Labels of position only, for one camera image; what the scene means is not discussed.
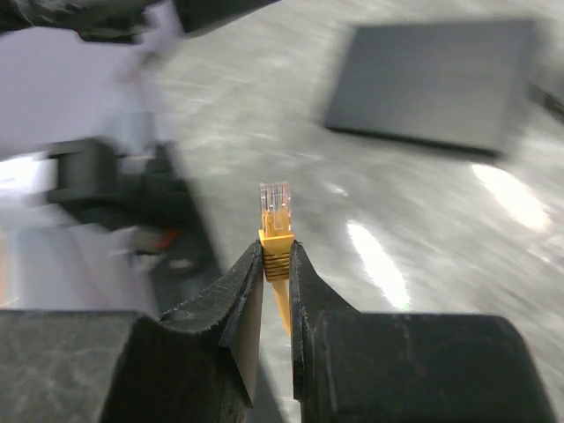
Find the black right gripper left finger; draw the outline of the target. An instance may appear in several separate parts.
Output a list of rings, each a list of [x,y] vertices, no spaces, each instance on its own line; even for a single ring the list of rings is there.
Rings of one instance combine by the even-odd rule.
[[[255,395],[258,242],[160,320],[132,311],[1,314],[4,422],[241,422]]]

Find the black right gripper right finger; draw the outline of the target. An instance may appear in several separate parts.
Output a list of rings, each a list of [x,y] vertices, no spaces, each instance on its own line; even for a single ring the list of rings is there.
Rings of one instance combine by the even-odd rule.
[[[498,315],[363,313],[290,253],[293,394],[305,422],[554,422],[515,326]]]

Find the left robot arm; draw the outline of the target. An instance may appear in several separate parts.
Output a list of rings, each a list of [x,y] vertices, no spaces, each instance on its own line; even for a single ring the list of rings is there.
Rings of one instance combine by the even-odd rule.
[[[261,1],[1,4],[1,305],[157,315],[221,270],[156,68]]]

